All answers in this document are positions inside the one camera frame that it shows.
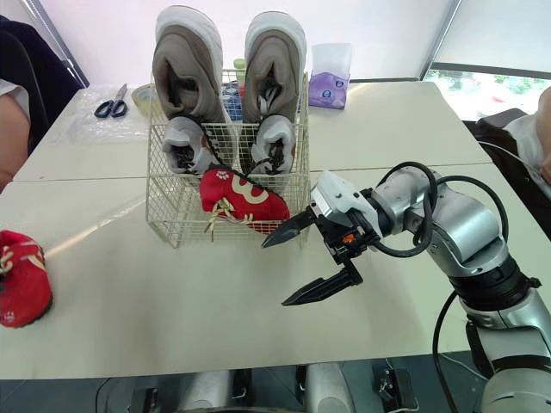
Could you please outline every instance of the scissors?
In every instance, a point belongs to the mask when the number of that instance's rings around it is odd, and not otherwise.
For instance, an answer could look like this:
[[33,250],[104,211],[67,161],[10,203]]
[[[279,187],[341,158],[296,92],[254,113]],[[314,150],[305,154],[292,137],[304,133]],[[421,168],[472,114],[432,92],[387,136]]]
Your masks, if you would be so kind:
[[97,107],[94,115],[96,118],[104,119],[111,115],[112,118],[120,118],[124,116],[128,110],[128,106],[122,100],[127,93],[127,84],[124,83],[117,92],[114,100],[106,101]]

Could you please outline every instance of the shoe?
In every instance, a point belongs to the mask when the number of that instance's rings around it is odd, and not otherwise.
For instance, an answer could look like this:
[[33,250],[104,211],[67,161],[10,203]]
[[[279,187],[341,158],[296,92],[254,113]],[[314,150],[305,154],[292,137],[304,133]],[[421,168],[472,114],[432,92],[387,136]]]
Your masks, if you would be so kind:
[[22,327],[48,312],[53,293],[42,248],[30,237],[0,231],[0,324]]
[[[248,175],[263,163],[260,170],[265,173],[288,173],[294,160],[294,120],[306,61],[306,37],[302,26],[282,12],[257,15],[247,31],[245,60],[243,122],[260,123],[261,126],[254,138],[245,128],[241,134],[241,169]],[[272,117],[269,127],[263,127],[262,124]],[[282,123],[280,138],[273,141],[277,122]],[[257,147],[254,153],[251,152],[253,145]]]
[[[156,38],[153,77],[169,119],[163,143],[169,167],[175,173],[201,174],[207,170],[203,165],[231,165],[235,153],[232,130],[205,127],[198,145],[193,125],[230,122],[220,99],[222,42],[216,26],[198,10],[171,6],[157,18]],[[197,153],[197,148],[207,151]],[[174,159],[185,159],[179,163],[183,166],[175,166]]]
[[[281,196],[224,167],[210,169],[199,184],[203,211],[211,213],[208,229],[216,219],[245,224],[262,234],[270,234],[279,221],[289,219],[289,209]],[[259,223],[256,221],[278,221]]]
[[223,163],[218,157],[218,140],[209,138],[199,124],[177,116],[166,124],[161,150],[175,174],[202,175],[211,166]]

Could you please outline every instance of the robotic arm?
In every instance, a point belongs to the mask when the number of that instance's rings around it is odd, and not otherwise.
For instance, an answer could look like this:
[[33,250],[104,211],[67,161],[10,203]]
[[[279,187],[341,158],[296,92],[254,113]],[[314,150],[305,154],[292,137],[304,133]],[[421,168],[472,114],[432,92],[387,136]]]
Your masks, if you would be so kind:
[[[497,201],[503,236],[488,208],[445,183],[456,180],[481,186]],[[540,282],[526,277],[509,254],[505,211],[491,189],[473,178],[440,178],[421,164],[403,163],[376,188],[363,191],[323,172],[311,199],[263,247],[315,224],[343,268],[302,287],[283,305],[320,301],[362,283],[351,260],[367,248],[402,258],[427,250],[460,298],[474,362],[490,378],[483,412],[551,411],[551,316],[536,291]],[[415,234],[412,250],[392,250],[381,242],[402,231]]]

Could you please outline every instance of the table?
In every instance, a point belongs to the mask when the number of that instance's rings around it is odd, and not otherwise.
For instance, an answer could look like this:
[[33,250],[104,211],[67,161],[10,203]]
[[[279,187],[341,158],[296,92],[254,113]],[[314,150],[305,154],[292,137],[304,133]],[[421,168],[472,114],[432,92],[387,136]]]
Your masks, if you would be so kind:
[[[490,184],[510,215],[512,255],[540,277],[551,245],[492,164],[437,168]],[[358,187],[383,170],[340,174]],[[458,190],[480,196],[467,184]],[[487,197],[480,197],[487,205]],[[430,352],[451,291],[428,254],[408,260],[367,252],[359,287],[312,305],[282,307],[297,288],[337,271],[319,234],[303,250],[286,243],[189,244],[174,250],[145,223],[145,179],[13,182],[0,196],[0,227],[45,248],[54,306],[39,322],[0,330],[0,378],[48,379],[183,373],[392,357]],[[409,246],[411,236],[389,240]],[[454,305],[442,351],[468,349]]]
[[[92,115],[96,104],[117,89],[79,91],[15,180],[146,177],[146,123],[132,91],[122,120]],[[90,133],[105,122],[118,127],[117,133]],[[83,125],[89,139],[80,136]],[[491,162],[433,83],[353,84],[344,111],[309,108],[309,128],[311,170],[391,168],[412,159],[430,166]],[[383,145],[390,150],[382,151]]]

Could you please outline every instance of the sneaker sole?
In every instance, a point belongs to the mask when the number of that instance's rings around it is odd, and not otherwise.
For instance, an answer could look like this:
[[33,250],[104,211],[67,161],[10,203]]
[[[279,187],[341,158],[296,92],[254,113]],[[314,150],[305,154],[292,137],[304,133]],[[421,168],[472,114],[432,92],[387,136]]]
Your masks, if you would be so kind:
[[266,11],[252,19],[245,37],[245,60],[249,59],[252,46],[257,37],[268,30],[283,32],[295,43],[300,54],[299,90],[302,90],[302,73],[306,64],[306,36],[302,26],[291,15],[281,11]]
[[213,72],[216,75],[218,89],[222,89],[222,39],[220,33],[210,18],[199,10],[187,6],[170,6],[157,17],[155,27],[156,41],[159,41],[165,29],[169,26],[182,26],[199,36],[210,53],[213,62]]

